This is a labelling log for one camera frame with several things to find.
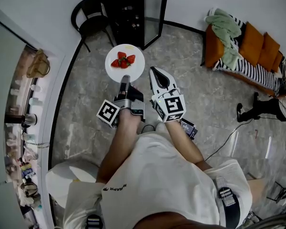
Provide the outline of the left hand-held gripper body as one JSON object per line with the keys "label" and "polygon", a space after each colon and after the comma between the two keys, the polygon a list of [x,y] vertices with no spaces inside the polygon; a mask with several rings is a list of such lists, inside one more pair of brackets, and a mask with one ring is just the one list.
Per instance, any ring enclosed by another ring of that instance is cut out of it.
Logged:
{"label": "left hand-held gripper body", "polygon": [[131,114],[139,116],[141,121],[146,120],[146,104],[143,94],[130,84],[121,84],[117,96],[112,102],[104,100],[96,116],[109,127],[118,125],[119,111],[130,110]]}

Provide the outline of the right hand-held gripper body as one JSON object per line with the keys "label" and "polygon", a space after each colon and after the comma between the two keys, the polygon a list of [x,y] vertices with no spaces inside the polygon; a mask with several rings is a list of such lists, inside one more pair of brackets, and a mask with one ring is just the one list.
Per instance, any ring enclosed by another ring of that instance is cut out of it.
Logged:
{"label": "right hand-held gripper body", "polygon": [[180,93],[179,88],[161,95],[153,95],[151,102],[163,123],[180,121],[186,113],[184,95]]}

